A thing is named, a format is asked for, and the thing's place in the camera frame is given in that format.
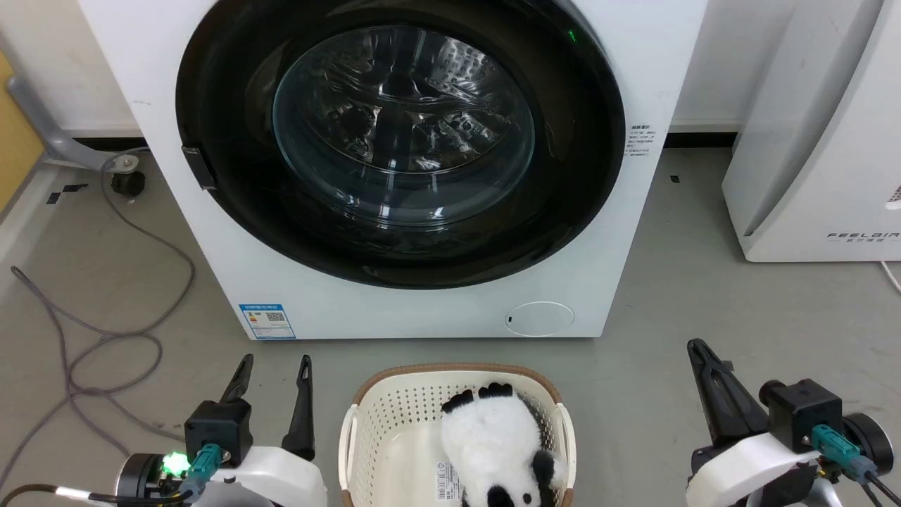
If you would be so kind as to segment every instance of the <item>teal connector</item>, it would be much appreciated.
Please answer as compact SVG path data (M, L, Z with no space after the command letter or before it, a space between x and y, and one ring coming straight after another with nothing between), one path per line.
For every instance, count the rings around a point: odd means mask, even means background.
M834 461L852 481L868 484L867 472L876 474L876 465L860 455L860 448L852 444L841 433L821 424L814 426L810 443L820 454Z
M187 469L187 476L178 492L185 494L191 492L188 501L193 503L200 499L200 494L206 489L206 483L210 482L216 470L223 462L222 448L216 444L206 444L197 453L194 463Z

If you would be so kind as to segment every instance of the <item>caster wheel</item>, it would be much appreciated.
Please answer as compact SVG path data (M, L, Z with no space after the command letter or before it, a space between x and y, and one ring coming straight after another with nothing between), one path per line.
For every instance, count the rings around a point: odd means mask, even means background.
M143 172L135 171L128 174L114 174L112 188L113 192L122 194L127 198L136 198L144 191L144 184L147 177Z

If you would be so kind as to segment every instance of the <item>green led light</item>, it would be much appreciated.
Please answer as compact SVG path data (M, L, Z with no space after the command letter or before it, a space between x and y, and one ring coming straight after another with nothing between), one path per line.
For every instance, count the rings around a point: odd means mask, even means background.
M163 457L163 472L166 474L179 476L185 473L190 467L191 462L187 460L187 455L171 453Z

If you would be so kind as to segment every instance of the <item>stuffed animal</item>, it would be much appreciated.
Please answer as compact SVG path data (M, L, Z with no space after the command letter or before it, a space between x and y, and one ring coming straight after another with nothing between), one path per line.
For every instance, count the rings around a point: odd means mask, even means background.
M510 384L466 390L441 406L441 443L463 486L463 507L553 507L566 463L542 449L529 407Z

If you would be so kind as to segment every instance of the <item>washing machine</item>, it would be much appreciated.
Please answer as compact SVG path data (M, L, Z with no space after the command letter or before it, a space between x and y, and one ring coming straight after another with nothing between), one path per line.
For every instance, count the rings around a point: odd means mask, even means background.
M706 7L79 2L258 340L600 336Z

